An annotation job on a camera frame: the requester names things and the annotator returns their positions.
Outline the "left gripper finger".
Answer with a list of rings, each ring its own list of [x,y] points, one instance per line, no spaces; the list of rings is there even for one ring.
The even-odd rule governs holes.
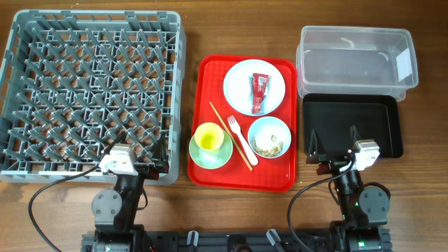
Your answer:
[[[161,162],[167,162],[167,152],[165,147],[165,135],[161,135],[157,141],[157,158]]]
[[[105,154],[109,154],[112,147],[114,147],[116,144],[125,144],[126,143],[126,137],[127,137],[127,133],[126,132],[121,132],[119,134],[119,136],[110,144],[108,145],[105,149],[104,149],[104,153]]]

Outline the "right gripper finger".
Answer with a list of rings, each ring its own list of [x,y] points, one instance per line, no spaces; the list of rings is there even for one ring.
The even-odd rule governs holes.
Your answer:
[[[359,151],[361,149],[361,144],[362,144],[363,138],[358,133],[358,130],[355,125],[352,125],[350,127],[349,131],[350,131],[351,140],[353,142],[352,149],[355,151]]]
[[[313,156],[318,153],[319,153],[318,138],[315,129],[312,129],[308,148],[308,156]]]

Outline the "rice and food scraps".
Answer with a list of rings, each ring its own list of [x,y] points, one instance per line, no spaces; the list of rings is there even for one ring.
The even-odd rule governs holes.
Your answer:
[[[277,135],[255,135],[251,141],[254,151],[265,157],[273,158],[283,150],[284,143],[277,139]]]

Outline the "light blue bowl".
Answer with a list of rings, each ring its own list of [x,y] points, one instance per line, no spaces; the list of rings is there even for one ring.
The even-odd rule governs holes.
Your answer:
[[[257,154],[251,144],[251,141],[255,135],[277,135],[277,139],[283,142],[283,150],[275,157],[263,157]],[[291,131],[288,128],[287,124],[275,117],[265,116],[255,120],[248,129],[247,139],[249,146],[255,152],[256,155],[267,158],[274,159],[279,158],[291,147],[292,136]]]

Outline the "yellow plastic cup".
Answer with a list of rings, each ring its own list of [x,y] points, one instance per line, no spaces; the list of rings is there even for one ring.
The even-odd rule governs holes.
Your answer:
[[[204,151],[217,151],[224,142],[224,132],[213,122],[202,123],[194,134],[195,143]]]

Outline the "green saucer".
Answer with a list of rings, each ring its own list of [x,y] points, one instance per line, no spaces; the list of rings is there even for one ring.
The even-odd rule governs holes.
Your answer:
[[[201,149],[193,136],[189,143],[189,154],[193,162],[204,169],[218,169],[224,166],[232,157],[233,142],[228,133],[224,133],[224,140],[218,150],[207,152]]]

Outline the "red sauce packet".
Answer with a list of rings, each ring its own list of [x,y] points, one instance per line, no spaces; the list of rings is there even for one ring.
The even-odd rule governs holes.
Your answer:
[[[253,73],[252,75],[252,92],[253,105],[251,112],[259,113],[261,111],[261,104],[267,94],[267,87],[270,83],[270,76],[263,73]]]

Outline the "light blue plate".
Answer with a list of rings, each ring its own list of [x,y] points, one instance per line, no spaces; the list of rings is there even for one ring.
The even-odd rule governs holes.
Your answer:
[[[269,83],[263,93],[260,112],[253,113],[254,74],[269,76]],[[280,71],[272,64],[260,59],[247,59],[236,63],[226,73],[223,93],[231,107],[246,116],[263,116],[273,112],[284,100],[286,83]]]

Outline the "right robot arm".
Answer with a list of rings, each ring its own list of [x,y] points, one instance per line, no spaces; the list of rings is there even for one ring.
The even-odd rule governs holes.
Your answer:
[[[311,131],[306,163],[317,164],[317,174],[330,174],[329,188],[342,212],[341,221],[333,221],[320,251],[391,251],[388,223],[391,193],[377,182],[364,183],[361,172],[379,157],[379,146],[373,139],[360,139],[351,127],[353,147],[340,155],[320,154],[319,138]]]

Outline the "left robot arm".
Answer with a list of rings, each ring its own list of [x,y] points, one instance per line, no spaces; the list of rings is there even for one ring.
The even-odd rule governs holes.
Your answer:
[[[140,197],[146,196],[144,181],[157,180],[160,173],[169,171],[165,135],[161,134],[156,141],[150,164],[137,164],[134,148],[125,139],[125,133],[121,133],[102,151],[101,171],[111,172],[117,179],[112,189],[97,193],[92,200],[95,231],[93,235],[82,236],[81,251],[157,250],[144,226],[134,220],[141,210]]]

